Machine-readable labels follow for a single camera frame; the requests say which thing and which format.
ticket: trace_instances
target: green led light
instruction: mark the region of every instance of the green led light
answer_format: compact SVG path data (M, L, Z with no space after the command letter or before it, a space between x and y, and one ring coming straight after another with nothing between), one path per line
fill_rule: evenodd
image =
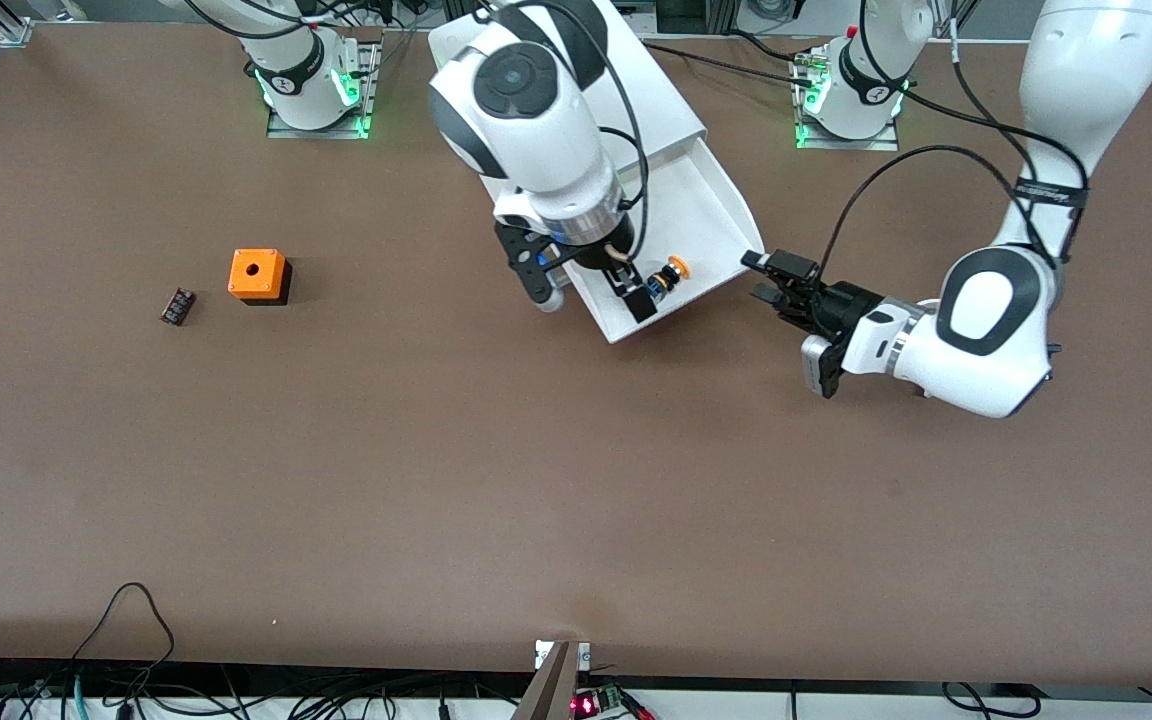
M259 86L260 86L260 96L262 96L262 99L264 99L264 100L265 100L265 104L266 104L266 105L268 105L268 106L270 106L271 108L273 108L273 106L274 106L274 101L273 101L273 100L270 100L270 88L266 88L266 86L265 86L265 81L264 81L264 79L262 79L262 77L260 77L260 76L256 76L256 85L259 85Z
M817 114L820 111L820 106L824 105L824 97L829 92L829 88L833 85L832 78L829 78L828 73L820 73L820 78L812 85L812 90L808 91L808 94L803 101L804 108L808 113Z
M332 83L338 86L340 101L354 105L358 101L358 83L346 73L332 73Z
M896 104L892 105L892 116L893 118L895 118L896 115L900 114L900 104L905 100L905 91L907 90L909 90L909 81L905 81L905 84L901 86L900 94L896 96Z

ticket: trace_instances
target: black base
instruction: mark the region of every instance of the black base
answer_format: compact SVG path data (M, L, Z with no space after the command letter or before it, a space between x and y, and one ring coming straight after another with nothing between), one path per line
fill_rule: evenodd
M278 287L278 297L274 300L243 300L244 305L287 305L288 297L291 296L291 260L283 265L283 283Z

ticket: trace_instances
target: metal bracket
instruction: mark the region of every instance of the metal bracket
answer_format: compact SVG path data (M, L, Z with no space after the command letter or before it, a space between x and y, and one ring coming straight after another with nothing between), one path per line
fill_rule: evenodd
M540 657L540 645L536 642L536 655ZM579 644L569 641L550 642L544 651L540 669L526 684L522 700L513 711L511 720L570 720L573 698L576 697L576 680L579 673ZM584 644L585 653L589 643Z
M554 641L536 642L536 669L539 670L545 659L550 657L550 649L554 647ZM589 673L589 643L576 644L576 669L581 673Z
M347 45L344 53L344 73L362 73L362 77L342 79L342 92L357 94L358 101L331 127L305 131L293 128L270 108L270 123L266 126L266 137L301 138L305 141L365 141L371 135L371 113L376 108L376 69L380 68L381 41L364 41L355 38L343 38Z
M33 35L33 18L20 18L17 36L0 32L0 47L24 47L29 41L29 36Z

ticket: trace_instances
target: small black object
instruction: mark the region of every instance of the small black object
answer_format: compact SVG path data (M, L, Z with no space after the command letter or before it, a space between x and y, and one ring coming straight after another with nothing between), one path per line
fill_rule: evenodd
M637 286L634 290L621 296L626 302L626 309L634 314L634 321L638 324L647 323L650 316L655 314L655 303L652 301L652 291L646 286Z
M838 381L841 381L846 370L842 359L847 355L844 346L832 344L817 357L817 372L820 378L820 397L833 397L838 393Z
M593 691L581 691L573 698L573 720L586 720L621 705L621 691L616 685L602 685Z
M194 306L194 301L197 300L195 293L184 290L183 287L179 287L175 295L168 302L168 306L162 310L161 319L164 323L169 325L177 325L184 323L184 316L189 314L189 309Z

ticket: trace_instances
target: metal mounting plate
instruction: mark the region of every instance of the metal mounting plate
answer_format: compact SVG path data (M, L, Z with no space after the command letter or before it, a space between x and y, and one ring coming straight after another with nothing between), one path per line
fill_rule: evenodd
M288 126L270 109L270 126L265 135L273 138L301 138L302 141L365 141L371 135L371 113L376 107L376 69L380 68L381 41L363 41L347 38L357 53L346 53L344 70L361 70L364 77L357 78L358 104L331 127L306 131Z
M803 73L796 65L790 63L790 75L793 77L809 78L809 73ZM849 141L846 137L838 137L833 132L824 129L817 119L803 111L806 92L804 88L794 86L791 98L794 99L794 136L795 146L805 150L882 150L895 152L900 150L900 142L896 137L896 119L887 120L887 124L877 136L863 138L863 141Z
M550 649L554 647L554 641L536 642L536 669L540 669L545 657L550 655ZM581 673L589 673L589 643L576 643L576 669Z

